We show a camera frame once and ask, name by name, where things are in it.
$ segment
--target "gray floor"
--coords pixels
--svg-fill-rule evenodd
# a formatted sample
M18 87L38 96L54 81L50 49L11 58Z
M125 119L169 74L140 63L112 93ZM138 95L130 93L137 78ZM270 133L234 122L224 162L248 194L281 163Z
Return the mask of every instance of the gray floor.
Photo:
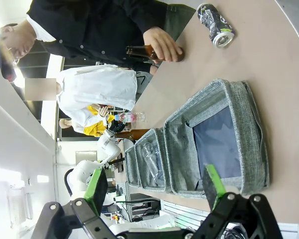
M203 0L161 0L166 3L182 3L193 8L197 8L201 3L206 2ZM299 33L299 0L277 0L277 2L282 6L286 15L289 17L290 21L295 26L297 32Z

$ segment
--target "crushed can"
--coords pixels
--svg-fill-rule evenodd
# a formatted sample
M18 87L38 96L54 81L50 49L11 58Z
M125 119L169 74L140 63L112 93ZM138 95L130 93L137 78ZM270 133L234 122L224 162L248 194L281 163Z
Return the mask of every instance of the crushed can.
M201 4L197 8L198 18L210 31L213 45L222 48L234 38L234 30L212 4Z

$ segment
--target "brown glass bottle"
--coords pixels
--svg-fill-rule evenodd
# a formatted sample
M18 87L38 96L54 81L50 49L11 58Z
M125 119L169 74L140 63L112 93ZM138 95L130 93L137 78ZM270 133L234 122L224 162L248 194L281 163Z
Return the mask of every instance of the brown glass bottle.
M124 131L115 133L115 138L128 138L130 140L139 140L149 129L131 129L130 131Z
M177 55L177 62L182 61L185 57L184 49L181 48L182 53ZM128 46L126 47L126 54L134 56L144 56L151 60L164 61L159 59L151 45L147 46Z

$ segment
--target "yellow cloth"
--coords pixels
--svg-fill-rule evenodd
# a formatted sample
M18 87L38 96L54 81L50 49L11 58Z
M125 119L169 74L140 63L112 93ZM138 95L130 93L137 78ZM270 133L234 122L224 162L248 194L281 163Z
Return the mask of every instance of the yellow cloth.
M88 106L87 108L92 113L92 115L96 116L98 114L98 111L96 109L94 109L92 106ZM110 123L113 120L114 120L114 116L109 115L108 122ZM85 127L83 133L86 135L94 136L94 137L100 137L104 133L105 129L106 128L103 125L103 121L100 121L92 126Z

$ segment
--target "tabletop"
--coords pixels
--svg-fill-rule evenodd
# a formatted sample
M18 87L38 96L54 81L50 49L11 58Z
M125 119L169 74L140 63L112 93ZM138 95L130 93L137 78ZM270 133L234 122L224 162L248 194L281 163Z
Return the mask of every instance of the tabletop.
M299 37L275 1L210 0L236 30L224 49L212 46L195 14L178 43L186 57L164 62L137 102L146 121L135 128L162 127L187 99L214 79L248 81L267 136L271 185L263 191L279 222L299 223ZM208 211L204 199L149 193Z

